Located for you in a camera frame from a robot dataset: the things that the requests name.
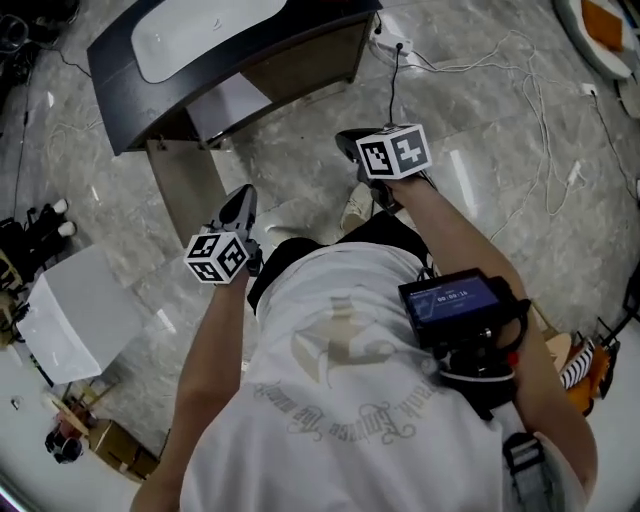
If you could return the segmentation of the person's right forearm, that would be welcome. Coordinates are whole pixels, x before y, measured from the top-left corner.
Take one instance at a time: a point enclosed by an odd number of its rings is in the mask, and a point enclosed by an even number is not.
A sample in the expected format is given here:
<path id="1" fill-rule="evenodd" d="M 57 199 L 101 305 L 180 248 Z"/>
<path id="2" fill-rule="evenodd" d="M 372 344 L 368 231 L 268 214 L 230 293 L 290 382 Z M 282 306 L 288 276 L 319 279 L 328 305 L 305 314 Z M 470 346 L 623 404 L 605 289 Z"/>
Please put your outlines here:
<path id="1" fill-rule="evenodd" d="M 489 277 L 504 278 L 516 298 L 528 297 L 510 261 L 427 181 L 410 178 L 389 186 L 441 273 L 478 268 Z M 543 435 L 562 453 L 589 499 L 598 472 L 592 430 L 563 389 L 534 314 L 528 317 L 515 368 L 516 409 L 527 431 Z"/>

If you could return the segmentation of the brown wooden cabinet door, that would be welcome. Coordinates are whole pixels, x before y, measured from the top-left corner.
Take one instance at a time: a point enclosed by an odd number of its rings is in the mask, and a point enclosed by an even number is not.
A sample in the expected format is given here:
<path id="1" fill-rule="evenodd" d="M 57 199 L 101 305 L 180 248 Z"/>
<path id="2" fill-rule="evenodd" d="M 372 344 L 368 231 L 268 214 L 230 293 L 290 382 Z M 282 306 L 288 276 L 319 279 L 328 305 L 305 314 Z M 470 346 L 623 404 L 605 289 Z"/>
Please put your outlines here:
<path id="1" fill-rule="evenodd" d="M 295 44 L 241 72 L 268 100 L 284 104 L 340 81 L 353 82 L 372 28 L 368 15 Z"/>
<path id="2" fill-rule="evenodd" d="M 226 192 L 211 151 L 197 141 L 146 141 L 146 153 L 183 248 L 208 224 Z"/>

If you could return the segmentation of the white power strip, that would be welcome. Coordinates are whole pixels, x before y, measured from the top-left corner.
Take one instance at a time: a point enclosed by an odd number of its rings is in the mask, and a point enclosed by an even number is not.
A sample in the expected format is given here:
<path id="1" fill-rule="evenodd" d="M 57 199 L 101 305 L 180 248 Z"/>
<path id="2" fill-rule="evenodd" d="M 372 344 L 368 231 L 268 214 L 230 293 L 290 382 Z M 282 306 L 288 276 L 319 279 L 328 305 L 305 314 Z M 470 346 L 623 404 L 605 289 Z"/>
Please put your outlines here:
<path id="1" fill-rule="evenodd" d="M 400 51 L 402 56 L 408 56 L 413 51 L 413 42 L 410 39 L 385 30 L 380 33 L 374 32 L 372 41 L 377 47 L 392 53 Z"/>

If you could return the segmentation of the person's right shoe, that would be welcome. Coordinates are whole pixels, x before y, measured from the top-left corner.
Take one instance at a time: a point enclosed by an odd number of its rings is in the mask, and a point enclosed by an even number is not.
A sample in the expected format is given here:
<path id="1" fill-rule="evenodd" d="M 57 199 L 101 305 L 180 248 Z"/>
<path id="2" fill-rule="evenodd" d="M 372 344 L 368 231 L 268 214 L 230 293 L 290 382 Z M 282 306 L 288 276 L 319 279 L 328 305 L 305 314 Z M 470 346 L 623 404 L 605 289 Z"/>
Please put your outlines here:
<path id="1" fill-rule="evenodd" d="M 351 192 L 340 220 L 344 234 L 349 234 L 367 222 L 373 212 L 373 199 L 369 187 L 359 183 Z"/>

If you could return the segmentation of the white sink basin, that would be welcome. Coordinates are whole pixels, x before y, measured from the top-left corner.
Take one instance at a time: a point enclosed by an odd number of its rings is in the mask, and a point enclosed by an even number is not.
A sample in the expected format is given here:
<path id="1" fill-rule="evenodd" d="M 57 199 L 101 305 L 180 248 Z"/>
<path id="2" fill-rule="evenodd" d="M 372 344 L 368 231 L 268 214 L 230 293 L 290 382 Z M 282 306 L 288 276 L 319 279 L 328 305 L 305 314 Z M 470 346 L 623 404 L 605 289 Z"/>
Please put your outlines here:
<path id="1" fill-rule="evenodd" d="M 145 81 L 163 82 L 211 49 L 275 16 L 287 0 L 163 0 L 131 34 Z"/>

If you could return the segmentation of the person's black shorts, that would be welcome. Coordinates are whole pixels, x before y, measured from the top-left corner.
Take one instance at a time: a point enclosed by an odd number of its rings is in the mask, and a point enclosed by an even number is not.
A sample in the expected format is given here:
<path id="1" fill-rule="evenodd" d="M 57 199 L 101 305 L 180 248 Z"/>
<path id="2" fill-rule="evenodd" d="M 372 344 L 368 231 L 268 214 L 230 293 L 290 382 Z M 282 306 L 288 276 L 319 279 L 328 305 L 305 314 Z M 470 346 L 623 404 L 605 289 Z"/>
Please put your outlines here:
<path id="1" fill-rule="evenodd" d="M 334 245 L 346 243 L 369 243 L 402 249 L 420 260 L 424 267 L 423 276 L 429 278 L 440 276 L 439 269 L 419 234 L 395 216 L 385 212 L 375 214 L 363 225 L 339 239 Z M 278 276 L 296 261 L 323 248 L 324 245 L 300 236 L 290 237 L 278 243 L 248 293 L 247 300 L 253 312 L 256 312 L 259 300 L 265 290 Z"/>

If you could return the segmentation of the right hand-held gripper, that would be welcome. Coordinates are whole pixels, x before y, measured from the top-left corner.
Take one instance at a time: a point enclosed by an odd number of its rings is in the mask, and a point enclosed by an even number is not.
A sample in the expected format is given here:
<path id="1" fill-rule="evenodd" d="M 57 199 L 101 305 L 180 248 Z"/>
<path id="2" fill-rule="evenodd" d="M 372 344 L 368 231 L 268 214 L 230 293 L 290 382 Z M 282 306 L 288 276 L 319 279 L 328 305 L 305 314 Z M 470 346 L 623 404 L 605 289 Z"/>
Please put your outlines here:
<path id="1" fill-rule="evenodd" d="M 372 199 L 393 215 L 403 206 L 392 197 L 387 181 L 419 177 L 431 183 L 427 170 L 432 166 L 430 150 L 420 124 L 343 130 L 335 135 L 340 152 L 358 163 L 358 178 Z"/>

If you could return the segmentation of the round white platform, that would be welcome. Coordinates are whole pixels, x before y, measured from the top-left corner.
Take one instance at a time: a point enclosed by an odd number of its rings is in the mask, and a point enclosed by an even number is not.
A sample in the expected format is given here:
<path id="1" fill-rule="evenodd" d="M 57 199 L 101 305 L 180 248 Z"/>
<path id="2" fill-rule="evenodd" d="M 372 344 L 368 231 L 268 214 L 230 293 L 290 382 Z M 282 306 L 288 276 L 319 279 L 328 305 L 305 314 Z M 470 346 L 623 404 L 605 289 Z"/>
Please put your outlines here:
<path id="1" fill-rule="evenodd" d="M 554 10 L 581 56 L 604 78 L 626 80 L 640 72 L 640 41 L 616 0 L 592 0 L 623 24 L 623 50 L 615 52 L 594 40 L 586 31 L 581 0 L 553 0 Z"/>

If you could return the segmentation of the person's left forearm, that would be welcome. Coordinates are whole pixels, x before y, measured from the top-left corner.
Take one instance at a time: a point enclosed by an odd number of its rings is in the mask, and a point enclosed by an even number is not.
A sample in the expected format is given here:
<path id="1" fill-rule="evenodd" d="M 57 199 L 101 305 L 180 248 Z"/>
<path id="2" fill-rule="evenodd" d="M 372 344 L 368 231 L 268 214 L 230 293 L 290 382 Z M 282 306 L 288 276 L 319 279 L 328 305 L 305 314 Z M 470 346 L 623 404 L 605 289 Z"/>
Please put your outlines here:
<path id="1" fill-rule="evenodd" d="M 241 381 L 245 292 L 243 269 L 218 286 L 182 369 L 174 416 L 160 463 L 137 491 L 131 512 L 178 512 L 186 470 L 202 434 Z"/>

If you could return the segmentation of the person's white printed t-shirt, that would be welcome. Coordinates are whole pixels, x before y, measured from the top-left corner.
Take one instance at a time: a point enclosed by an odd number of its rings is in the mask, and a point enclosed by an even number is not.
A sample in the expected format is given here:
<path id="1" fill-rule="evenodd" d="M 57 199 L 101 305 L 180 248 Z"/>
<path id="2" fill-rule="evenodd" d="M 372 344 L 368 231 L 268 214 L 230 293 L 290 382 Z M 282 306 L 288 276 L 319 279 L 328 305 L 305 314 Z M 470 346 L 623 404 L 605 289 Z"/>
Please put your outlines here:
<path id="1" fill-rule="evenodd" d="M 398 288 L 420 261 L 346 243 L 264 291 L 239 391 L 199 440 L 181 512 L 501 512 L 502 429 L 440 387 Z"/>

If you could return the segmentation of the orange bag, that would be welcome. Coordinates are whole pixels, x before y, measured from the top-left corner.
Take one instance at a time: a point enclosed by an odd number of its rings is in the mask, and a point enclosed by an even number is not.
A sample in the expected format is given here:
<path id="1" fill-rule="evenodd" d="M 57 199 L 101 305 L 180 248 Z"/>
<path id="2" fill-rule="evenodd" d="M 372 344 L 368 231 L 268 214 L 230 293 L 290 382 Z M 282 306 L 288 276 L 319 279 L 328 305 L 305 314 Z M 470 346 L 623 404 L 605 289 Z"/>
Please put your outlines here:
<path id="1" fill-rule="evenodd" d="M 596 400 L 604 399 L 608 394 L 612 370 L 610 351 L 596 346 L 587 373 L 567 391 L 570 401 L 584 417 L 592 412 Z"/>

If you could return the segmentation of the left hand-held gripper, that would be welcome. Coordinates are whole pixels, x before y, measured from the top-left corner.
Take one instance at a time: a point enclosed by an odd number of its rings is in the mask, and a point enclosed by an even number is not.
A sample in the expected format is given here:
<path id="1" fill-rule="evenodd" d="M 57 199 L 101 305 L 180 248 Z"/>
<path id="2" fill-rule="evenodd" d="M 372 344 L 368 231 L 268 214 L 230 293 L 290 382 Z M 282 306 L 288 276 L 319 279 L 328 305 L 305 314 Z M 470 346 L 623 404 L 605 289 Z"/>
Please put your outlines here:
<path id="1" fill-rule="evenodd" d="M 259 274 L 263 254 L 250 235 L 256 210 L 257 191 L 245 184 L 232 191 L 210 224 L 191 237 L 184 263 L 200 283 L 230 284 L 243 268 L 251 277 Z"/>

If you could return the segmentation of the black white striped cloth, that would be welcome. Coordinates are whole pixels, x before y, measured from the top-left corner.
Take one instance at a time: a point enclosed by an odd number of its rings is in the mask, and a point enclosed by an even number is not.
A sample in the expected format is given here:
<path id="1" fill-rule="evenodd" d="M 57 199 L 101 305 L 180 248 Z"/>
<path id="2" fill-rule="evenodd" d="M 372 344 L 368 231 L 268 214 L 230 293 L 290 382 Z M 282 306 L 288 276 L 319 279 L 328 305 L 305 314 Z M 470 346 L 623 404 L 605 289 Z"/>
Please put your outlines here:
<path id="1" fill-rule="evenodd" d="M 560 372 L 560 380 L 565 390 L 575 387 L 585 378 L 594 360 L 596 345 L 586 338 L 580 350 L 570 359 Z"/>

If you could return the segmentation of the orange mat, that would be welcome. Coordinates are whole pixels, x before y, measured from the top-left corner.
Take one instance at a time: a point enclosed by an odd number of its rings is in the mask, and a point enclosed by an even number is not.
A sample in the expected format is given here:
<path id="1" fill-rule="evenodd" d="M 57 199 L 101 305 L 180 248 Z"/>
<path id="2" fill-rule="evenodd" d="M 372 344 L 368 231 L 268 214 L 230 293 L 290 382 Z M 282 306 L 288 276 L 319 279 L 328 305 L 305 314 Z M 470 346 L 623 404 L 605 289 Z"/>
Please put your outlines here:
<path id="1" fill-rule="evenodd" d="M 608 50 L 623 50 L 622 20 L 592 0 L 581 0 L 582 17 L 587 33 Z"/>

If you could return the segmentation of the white square box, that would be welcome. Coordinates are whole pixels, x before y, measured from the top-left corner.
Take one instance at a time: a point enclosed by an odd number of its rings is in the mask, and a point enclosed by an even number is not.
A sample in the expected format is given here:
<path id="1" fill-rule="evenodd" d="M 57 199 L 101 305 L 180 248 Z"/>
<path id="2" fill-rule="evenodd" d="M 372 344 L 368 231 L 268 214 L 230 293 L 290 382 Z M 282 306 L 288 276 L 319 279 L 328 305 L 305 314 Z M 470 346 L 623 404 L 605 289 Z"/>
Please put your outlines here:
<path id="1" fill-rule="evenodd" d="M 97 245 L 44 271 L 28 305 L 17 328 L 55 384 L 101 375 L 143 330 L 133 295 Z"/>

